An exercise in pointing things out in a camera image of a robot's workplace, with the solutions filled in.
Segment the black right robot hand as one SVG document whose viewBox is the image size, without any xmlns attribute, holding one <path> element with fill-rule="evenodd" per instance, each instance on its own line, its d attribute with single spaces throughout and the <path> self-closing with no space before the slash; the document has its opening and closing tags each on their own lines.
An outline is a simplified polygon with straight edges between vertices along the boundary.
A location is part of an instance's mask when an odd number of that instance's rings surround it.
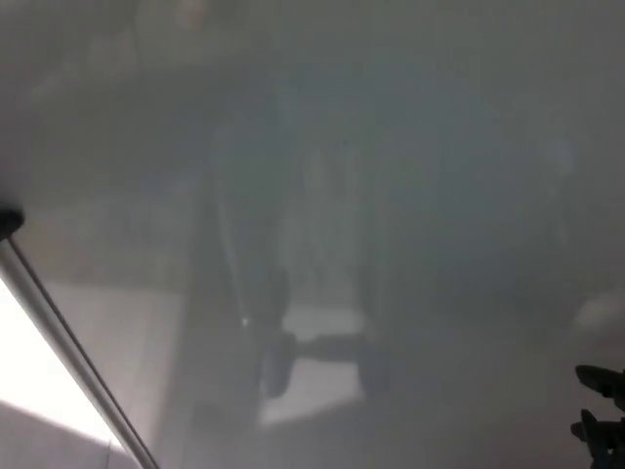
<svg viewBox="0 0 625 469">
<path fill-rule="evenodd" d="M 579 364 L 575 374 L 583 386 L 624 411 L 624 371 Z M 624 467 L 624 417 L 615 421 L 598 420 L 589 409 L 583 408 L 580 420 L 570 425 L 570 432 L 586 445 L 591 468 Z"/>
</svg>

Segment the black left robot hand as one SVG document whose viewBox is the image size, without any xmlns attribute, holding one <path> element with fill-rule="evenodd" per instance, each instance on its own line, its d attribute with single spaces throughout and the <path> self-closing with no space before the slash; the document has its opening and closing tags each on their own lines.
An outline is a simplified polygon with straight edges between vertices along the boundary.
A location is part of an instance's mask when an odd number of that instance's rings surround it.
<svg viewBox="0 0 625 469">
<path fill-rule="evenodd" d="M 0 241 L 10 238 L 24 224 L 25 216 L 22 210 L 15 207 L 0 209 Z"/>
</svg>

